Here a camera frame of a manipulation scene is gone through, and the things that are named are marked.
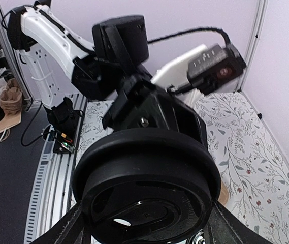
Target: wall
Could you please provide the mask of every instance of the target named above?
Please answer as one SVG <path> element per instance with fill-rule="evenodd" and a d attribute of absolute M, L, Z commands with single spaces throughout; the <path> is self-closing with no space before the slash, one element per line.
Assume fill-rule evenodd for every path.
<path fill-rule="evenodd" d="M 0 0 L 4 12 L 18 4 L 32 4 L 31 0 Z M 89 0 L 52 0 L 52 11 L 67 26 L 86 39 L 92 40 L 91 29 L 95 23 L 110 17 L 142 14 L 145 17 L 148 39 L 164 36 L 197 26 L 218 26 L 231 37 L 232 42 L 244 55 L 249 40 L 256 1 L 254 0 L 146 0 L 146 1 L 89 1 Z M 150 46 L 150 59 L 146 68 L 156 73 L 166 62 L 182 53 L 205 43 L 223 45 L 218 34 L 193 34 Z M 58 79 L 64 74 L 57 65 L 53 65 Z M 27 79 L 30 77 L 24 69 Z M 226 88 L 233 90 L 235 84 Z"/>
<path fill-rule="evenodd" d="M 289 1 L 269 1 L 243 91 L 263 114 L 289 164 Z"/>

